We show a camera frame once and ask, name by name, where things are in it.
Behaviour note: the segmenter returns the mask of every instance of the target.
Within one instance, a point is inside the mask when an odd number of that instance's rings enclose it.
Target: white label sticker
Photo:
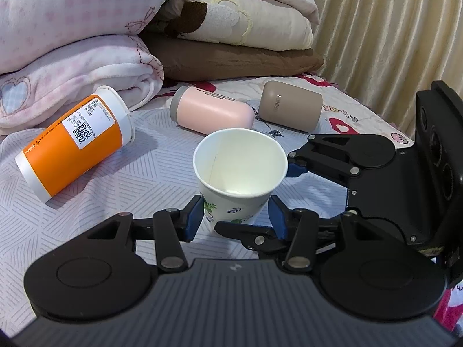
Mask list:
[[[98,98],[92,99],[63,120],[63,126],[81,150],[115,123]]]

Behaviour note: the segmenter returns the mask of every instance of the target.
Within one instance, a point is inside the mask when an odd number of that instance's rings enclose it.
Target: cup rim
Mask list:
[[[198,148],[201,146],[202,142],[206,139],[208,139],[208,137],[212,137],[213,135],[215,134],[219,134],[219,133],[223,133],[224,131],[231,131],[231,130],[246,130],[246,131],[250,131],[252,132],[253,134],[257,134],[257,135],[260,135],[262,137],[265,137],[265,139],[268,139],[270,140],[271,142],[273,142],[274,144],[277,144],[281,153],[283,154],[283,156],[285,157],[285,170],[283,172],[283,175],[282,177],[280,178],[279,182],[278,182],[278,185],[281,184],[281,182],[283,181],[283,179],[286,177],[286,174],[288,173],[288,159],[286,158],[286,153],[285,151],[283,150],[283,147],[278,143],[278,141],[276,141],[275,139],[267,136],[266,134],[264,133],[261,133],[261,132],[258,132],[256,130],[252,130],[252,129],[246,129],[246,128],[227,128],[227,129],[221,129],[221,130],[217,130],[209,135],[207,135],[199,144],[198,146],[196,146],[196,149],[194,150],[194,153],[193,153],[193,169],[194,169],[194,173],[196,175],[196,178],[199,179],[199,181],[201,182],[201,184],[203,184],[207,189],[209,189],[210,191],[213,191],[213,192],[216,192],[216,193],[219,193],[221,195],[225,195],[226,197],[233,197],[233,198],[257,198],[257,197],[261,197],[263,195],[266,195],[268,194],[269,192],[271,193],[275,188],[273,188],[272,190],[270,191],[263,191],[263,192],[259,192],[259,193],[251,193],[251,194],[236,194],[236,193],[228,193],[226,191],[221,191],[220,189],[217,189],[217,188],[214,188],[213,186],[209,185],[208,183],[206,183],[202,178],[201,176],[198,174],[198,170],[196,168],[196,161],[195,161],[195,158],[196,158],[196,153],[198,151]]]

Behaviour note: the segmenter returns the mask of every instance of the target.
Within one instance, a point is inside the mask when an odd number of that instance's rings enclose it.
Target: brown bottle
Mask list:
[[[268,81],[259,105],[261,119],[310,133],[321,114],[321,94],[291,84]]]

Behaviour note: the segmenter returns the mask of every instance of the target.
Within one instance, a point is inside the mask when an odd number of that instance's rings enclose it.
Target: gray bottle cap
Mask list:
[[[178,110],[178,104],[180,103],[180,99],[183,96],[183,93],[191,86],[182,86],[180,87],[172,97],[172,100],[170,101],[170,118],[172,121],[178,124],[177,121],[177,110]]]

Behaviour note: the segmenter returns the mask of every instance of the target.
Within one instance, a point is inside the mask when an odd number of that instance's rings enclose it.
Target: stack of blankets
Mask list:
[[[323,65],[318,23],[314,0],[166,0],[140,38],[176,81],[293,76]]]
[[[137,34],[164,1],[0,0],[0,138],[52,122],[102,84],[130,110],[154,97],[163,68]]]

